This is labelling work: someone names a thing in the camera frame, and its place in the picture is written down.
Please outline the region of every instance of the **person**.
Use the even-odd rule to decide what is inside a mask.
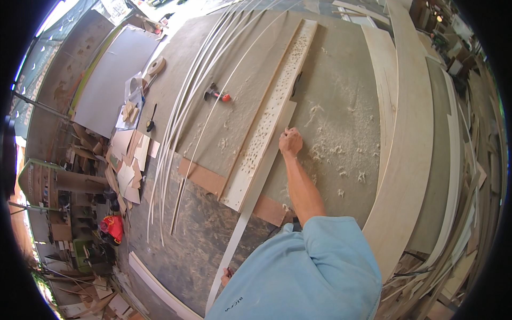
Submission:
[[[353,217],[328,217],[320,193],[297,160],[302,137],[281,134],[288,189],[302,232],[287,223],[233,272],[206,314],[212,319],[372,319],[382,280]]]

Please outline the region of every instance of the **light blue t-shirt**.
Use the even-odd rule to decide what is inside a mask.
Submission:
[[[373,318],[381,277],[354,218],[317,216],[292,229],[247,258],[205,320]]]

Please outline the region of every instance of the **curved wooden strip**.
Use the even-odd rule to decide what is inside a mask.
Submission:
[[[396,49],[388,31],[361,25],[372,59],[380,112],[380,160],[377,194],[388,165],[395,130],[398,76]]]
[[[393,273],[423,203],[429,179],[434,111],[429,71],[409,13],[388,1],[398,59],[395,132],[381,188],[362,229],[382,280]]]

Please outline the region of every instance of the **workbench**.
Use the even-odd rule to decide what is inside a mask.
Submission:
[[[240,43],[236,43],[219,60],[214,72],[208,75],[195,95],[170,173],[164,218],[165,246],[162,247],[157,232],[160,223],[158,215],[155,215],[155,225],[150,226],[150,230],[154,231],[150,231],[149,244],[146,243],[148,199],[157,163],[153,158],[148,161],[146,181],[141,189],[141,204],[131,210],[130,225],[125,224],[126,241],[119,246],[123,272],[130,272],[127,256],[134,251],[162,285],[201,316],[204,316],[213,276],[239,213],[218,202],[216,195],[188,182],[177,218],[176,234],[170,236],[170,216],[182,179],[176,168],[183,155],[191,157],[199,137],[198,129],[204,125],[214,104],[213,99],[202,100],[204,90],[211,82],[216,82],[219,89],[225,84],[246,48],[278,14],[280,12],[266,12],[254,28],[247,28],[246,37],[242,35]],[[146,105],[152,107],[158,104],[154,116],[156,127],[150,135],[152,139],[162,142],[163,130],[183,78],[217,18],[217,15],[209,15],[190,19],[162,51],[167,66],[158,75],[146,97]],[[318,28],[295,95],[290,99],[297,103],[290,126],[297,127],[304,139],[304,147],[297,157],[324,198],[327,214],[353,216],[362,228],[375,200],[380,142],[375,76],[366,40],[357,24],[293,11],[287,13],[281,24],[277,24],[282,30],[276,29],[276,33],[272,32],[271,35],[275,39],[280,36],[289,38],[293,30],[283,27],[301,18],[318,21]],[[254,108],[258,107],[270,81],[269,74],[275,69],[275,66],[269,69],[266,65],[270,60],[279,62],[279,53],[285,50],[269,43],[262,46],[268,49],[261,51],[264,54],[253,55],[237,69],[242,73],[226,88],[233,101],[217,106],[194,158],[195,163],[223,177],[235,160],[234,148],[243,142],[250,126],[251,118],[244,115],[255,112]],[[153,108],[144,108],[141,114],[138,130],[145,134],[144,126],[152,112]],[[262,194],[280,204],[291,205],[280,154],[274,161]],[[230,267],[237,270],[256,247],[278,230],[278,227],[252,216]],[[134,292],[149,308],[160,305],[159,312],[172,313],[163,303],[154,301],[140,279],[133,280],[133,285]]]

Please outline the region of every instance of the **stack of wood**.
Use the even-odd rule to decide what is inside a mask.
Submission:
[[[70,290],[60,290],[68,294],[76,294],[81,303],[60,306],[62,315],[66,318],[85,318],[93,316],[103,320],[140,320],[144,319],[137,310],[113,290],[112,283],[106,278],[97,277],[92,282],[76,282]]]
[[[388,6],[398,65],[396,108],[393,96],[388,105],[383,92],[377,93],[381,125],[383,118],[390,119],[381,132],[391,126],[393,148],[386,149],[390,143],[381,135],[379,171],[385,174],[379,175],[375,204],[362,230],[384,282],[376,319],[449,317],[448,305],[459,305],[481,272],[500,215],[507,154],[499,98],[479,59],[480,75],[471,70],[468,92],[457,93],[443,66],[426,54],[407,11],[396,1],[388,0]],[[376,66],[392,71],[392,59],[385,57],[393,50],[378,41],[382,30],[362,29],[376,82],[382,83]],[[378,56],[375,48],[380,48]],[[391,94],[394,84],[388,78]],[[449,161],[442,164],[446,154]],[[443,183],[446,191],[437,187]],[[418,239],[426,238],[431,243],[421,248]]]
[[[106,153],[105,176],[117,193],[121,213],[140,204],[139,189],[148,153],[155,158],[160,144],[137,130],[116,131]]]
[[[139,108],[135,106],[132,102],[128,101],[121,111],[123,115],[124,122],[134,123],[135,119],[137,119],[137,115],[139,114]]]

